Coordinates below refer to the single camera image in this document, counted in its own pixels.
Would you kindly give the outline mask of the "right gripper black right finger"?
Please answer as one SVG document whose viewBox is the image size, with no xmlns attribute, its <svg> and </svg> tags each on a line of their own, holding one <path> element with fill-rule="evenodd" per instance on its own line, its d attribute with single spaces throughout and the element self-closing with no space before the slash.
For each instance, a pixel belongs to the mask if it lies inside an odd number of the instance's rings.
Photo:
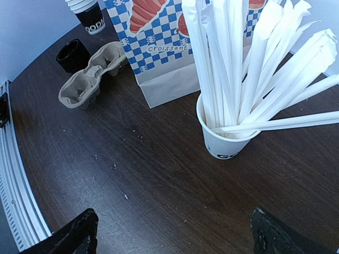
<svg viewBox="0 0 339 254">
<path fill-rule="evenodd" d="M 254 253 L 335 253 L 298 233 L 262 207 L 251 217 Z"/>
</svg>

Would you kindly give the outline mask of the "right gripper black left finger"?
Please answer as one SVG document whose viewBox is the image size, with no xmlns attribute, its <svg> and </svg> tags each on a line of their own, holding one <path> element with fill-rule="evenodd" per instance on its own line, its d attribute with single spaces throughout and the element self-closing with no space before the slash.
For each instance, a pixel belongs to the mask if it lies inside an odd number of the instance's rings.
<svg viewBox="0 0 339 254">
<path fill-rule="evenodd" d="M 96 253 L 99 218 L 92 208 L 22 253 Z"/>
</svg>

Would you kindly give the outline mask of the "stack of paper cups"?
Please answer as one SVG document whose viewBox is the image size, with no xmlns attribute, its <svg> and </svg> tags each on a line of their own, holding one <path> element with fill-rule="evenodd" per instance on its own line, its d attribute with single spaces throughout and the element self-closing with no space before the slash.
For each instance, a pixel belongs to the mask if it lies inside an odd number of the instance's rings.
<svg viewBox="0 0 339 254">
<path fill-rule="evenodd" d="M 105 28 L 105 20 L 97 0 L 65 0 L 89 35 Z"/>
</svg>

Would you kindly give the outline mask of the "white cup holding straws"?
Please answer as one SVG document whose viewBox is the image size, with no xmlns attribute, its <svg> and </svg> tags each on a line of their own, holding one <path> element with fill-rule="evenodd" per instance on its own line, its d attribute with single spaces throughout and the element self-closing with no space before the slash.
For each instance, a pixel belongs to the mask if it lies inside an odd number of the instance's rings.
<svg viewBox="0 0 339 254">
<path fill-rule="evenodd" d="M 230 139 L 212 132 L 206 125 L 206 118 L 204 115 L 201 95 L 199 95 L 197 99 L 196 113 L 198 121 L 202 128 L 206 149 L 213 157 L 220 160 L 228 160 L 233 158 L 234 156 L 239 154 L 253 138 L 260 134 L 260 131 L 257 130 L 247 138 Z"/>
</svg>

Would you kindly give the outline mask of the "brown cardboard cup carrier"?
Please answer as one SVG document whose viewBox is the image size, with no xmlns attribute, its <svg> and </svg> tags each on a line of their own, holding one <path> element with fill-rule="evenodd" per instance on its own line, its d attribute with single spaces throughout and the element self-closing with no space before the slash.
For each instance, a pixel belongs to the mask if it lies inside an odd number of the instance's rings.
<svg viewBox="0 0 339 254">
<path fill-rule="evenodd" d="M 87 109 L 100 94 L 102 76 L 117 76 L 120 68 L 127 63 L 121 42 L 105 44 L 91 56 L 85 69 L 79 70 L 64 83 L 58 94 L 59 101 L 70 109 Z"/>
</svg>

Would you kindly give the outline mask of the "blue checkered paper bag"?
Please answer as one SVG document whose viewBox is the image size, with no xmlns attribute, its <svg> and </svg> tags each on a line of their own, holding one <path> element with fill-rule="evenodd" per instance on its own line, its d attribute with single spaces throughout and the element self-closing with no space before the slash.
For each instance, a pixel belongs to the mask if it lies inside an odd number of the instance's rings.
<svg viewBox="0 0 339 254">
<path fill-rule="evenodd" d="M 199 91 L 181 1 L 105 1 L 150 108 Z"/>
</svg>

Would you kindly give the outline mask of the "aluminium front rail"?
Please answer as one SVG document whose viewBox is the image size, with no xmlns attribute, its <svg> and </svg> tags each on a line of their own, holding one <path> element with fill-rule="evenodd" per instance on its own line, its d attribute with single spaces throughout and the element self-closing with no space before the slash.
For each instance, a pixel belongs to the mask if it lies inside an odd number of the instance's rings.
<svg viewBox="0 0 339 254">
<path fill-rule="evenodd" d="M 18 142 L 11 110 L 10 81 L 1 85 L 8 121 L 1 126 L 1 202 L 8 226 L 21 252 L 51 236 L 31 189 Z"/>
</svg>

